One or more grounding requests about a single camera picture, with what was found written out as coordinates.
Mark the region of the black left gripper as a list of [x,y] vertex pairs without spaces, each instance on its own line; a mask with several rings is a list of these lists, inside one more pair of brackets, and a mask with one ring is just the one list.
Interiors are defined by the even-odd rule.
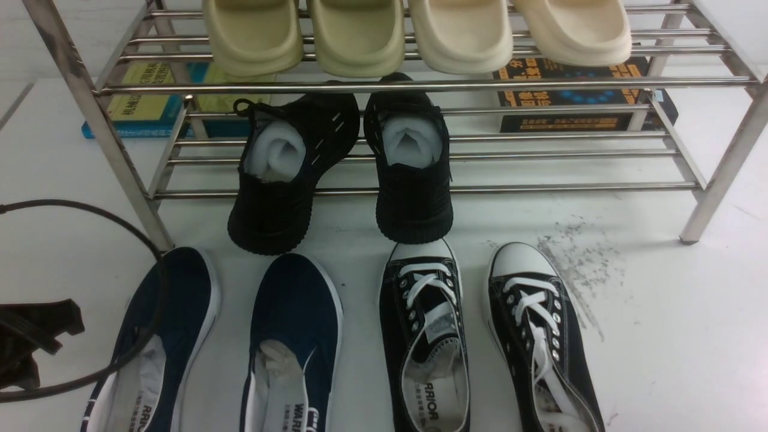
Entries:
[[33,353],[43,350],[55,355],[64,333],[85,331],[80,307],[67,299],[58,302],[3,304],[1,306],[1,388],[16,386],[36,390],[40,375]]

